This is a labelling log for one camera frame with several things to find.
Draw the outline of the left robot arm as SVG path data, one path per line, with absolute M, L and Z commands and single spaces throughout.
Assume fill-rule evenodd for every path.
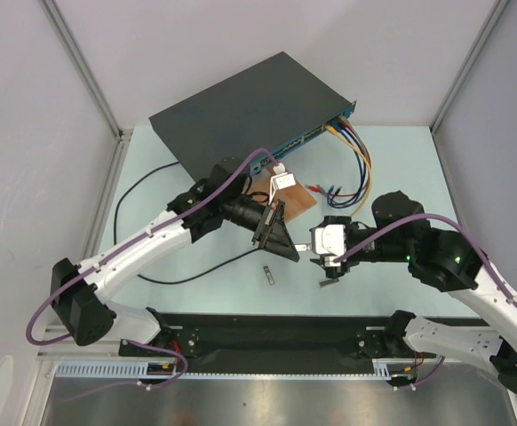
M 227 157 L 128 239 L 80 264 L 59 260 L 52 268 L 51 306 L 69 337 L 88 346 L 113 334 L 139 342 L 151 355 L 165 352 L 170 334 L 156 311 L 116 304 L 113 298 L 153 262 L 196 243 L 226 221 L 251 231 L 256 249 L 297 262 L 299 254 L 284 222 L 284 202 L 254 201 L 243 191 L 249 176 L 247 162 Z

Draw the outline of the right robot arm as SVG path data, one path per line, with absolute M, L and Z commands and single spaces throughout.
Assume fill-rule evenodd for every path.
M 336 280 L 360 263 L 404 263 L 420 283 L 473 310 L 491 328 L 472 332 L 397 311 L 382 335 L 386 356 L 434 353 L 477 367 L 517 394 L 517 291 L 458 223 L 425 213 L 397 191 L 372 204 L 374 226 L 326 216 L 311 229 L 313 263 Z

